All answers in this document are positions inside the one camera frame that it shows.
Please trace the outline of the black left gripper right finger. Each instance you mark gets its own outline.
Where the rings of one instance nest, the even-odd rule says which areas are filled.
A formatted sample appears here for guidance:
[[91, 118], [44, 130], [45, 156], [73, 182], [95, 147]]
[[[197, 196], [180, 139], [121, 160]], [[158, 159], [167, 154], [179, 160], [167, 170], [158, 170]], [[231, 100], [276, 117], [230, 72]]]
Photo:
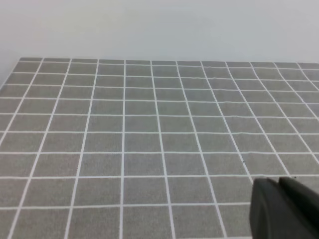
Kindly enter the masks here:
[[279, 185], [309, 223], [319, 223], [319, 195], [315, 191], [289, 177], [281, 177]]

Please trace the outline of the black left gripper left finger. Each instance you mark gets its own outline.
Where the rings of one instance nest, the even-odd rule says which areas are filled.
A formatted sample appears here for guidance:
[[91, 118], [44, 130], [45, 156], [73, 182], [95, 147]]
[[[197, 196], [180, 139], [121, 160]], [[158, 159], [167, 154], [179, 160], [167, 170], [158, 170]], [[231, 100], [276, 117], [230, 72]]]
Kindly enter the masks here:
[[254, 180], [249, 222], [254, 239], [317, 239], [319, 224], [311, 224], [281, 189], [279, 181]]

